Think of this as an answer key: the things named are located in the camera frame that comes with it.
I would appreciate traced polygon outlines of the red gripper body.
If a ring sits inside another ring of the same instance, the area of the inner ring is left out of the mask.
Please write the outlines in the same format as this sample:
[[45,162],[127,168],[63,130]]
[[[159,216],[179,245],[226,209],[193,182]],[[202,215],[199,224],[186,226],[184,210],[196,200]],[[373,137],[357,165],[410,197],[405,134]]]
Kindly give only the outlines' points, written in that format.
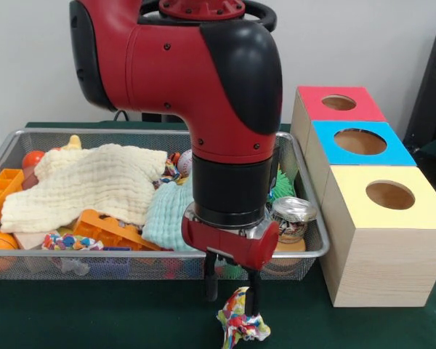
[[182,217],[182,237],[188,246],[218,254],[254,270],[273,257],[278,242],[279,224],[269,215],[252,228],[216,228],[198,219],[193,209]]

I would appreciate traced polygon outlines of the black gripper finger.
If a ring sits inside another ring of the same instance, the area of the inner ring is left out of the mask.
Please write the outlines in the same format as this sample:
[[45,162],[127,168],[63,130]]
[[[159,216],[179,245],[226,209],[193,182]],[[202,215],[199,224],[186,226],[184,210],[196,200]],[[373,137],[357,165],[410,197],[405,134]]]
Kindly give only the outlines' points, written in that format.
[[204,260],[204,281],[205,281],[205,295],[207,301],[215,301],[217,299],[217,275],[215,272],[215,262],[217,255],[213,252],[207,252]]
[[246,290],[245,314],[247,316],[259,315],[259,299],[261,291],[260,272],[254,269],[246,269],[249,279],[249,288]]

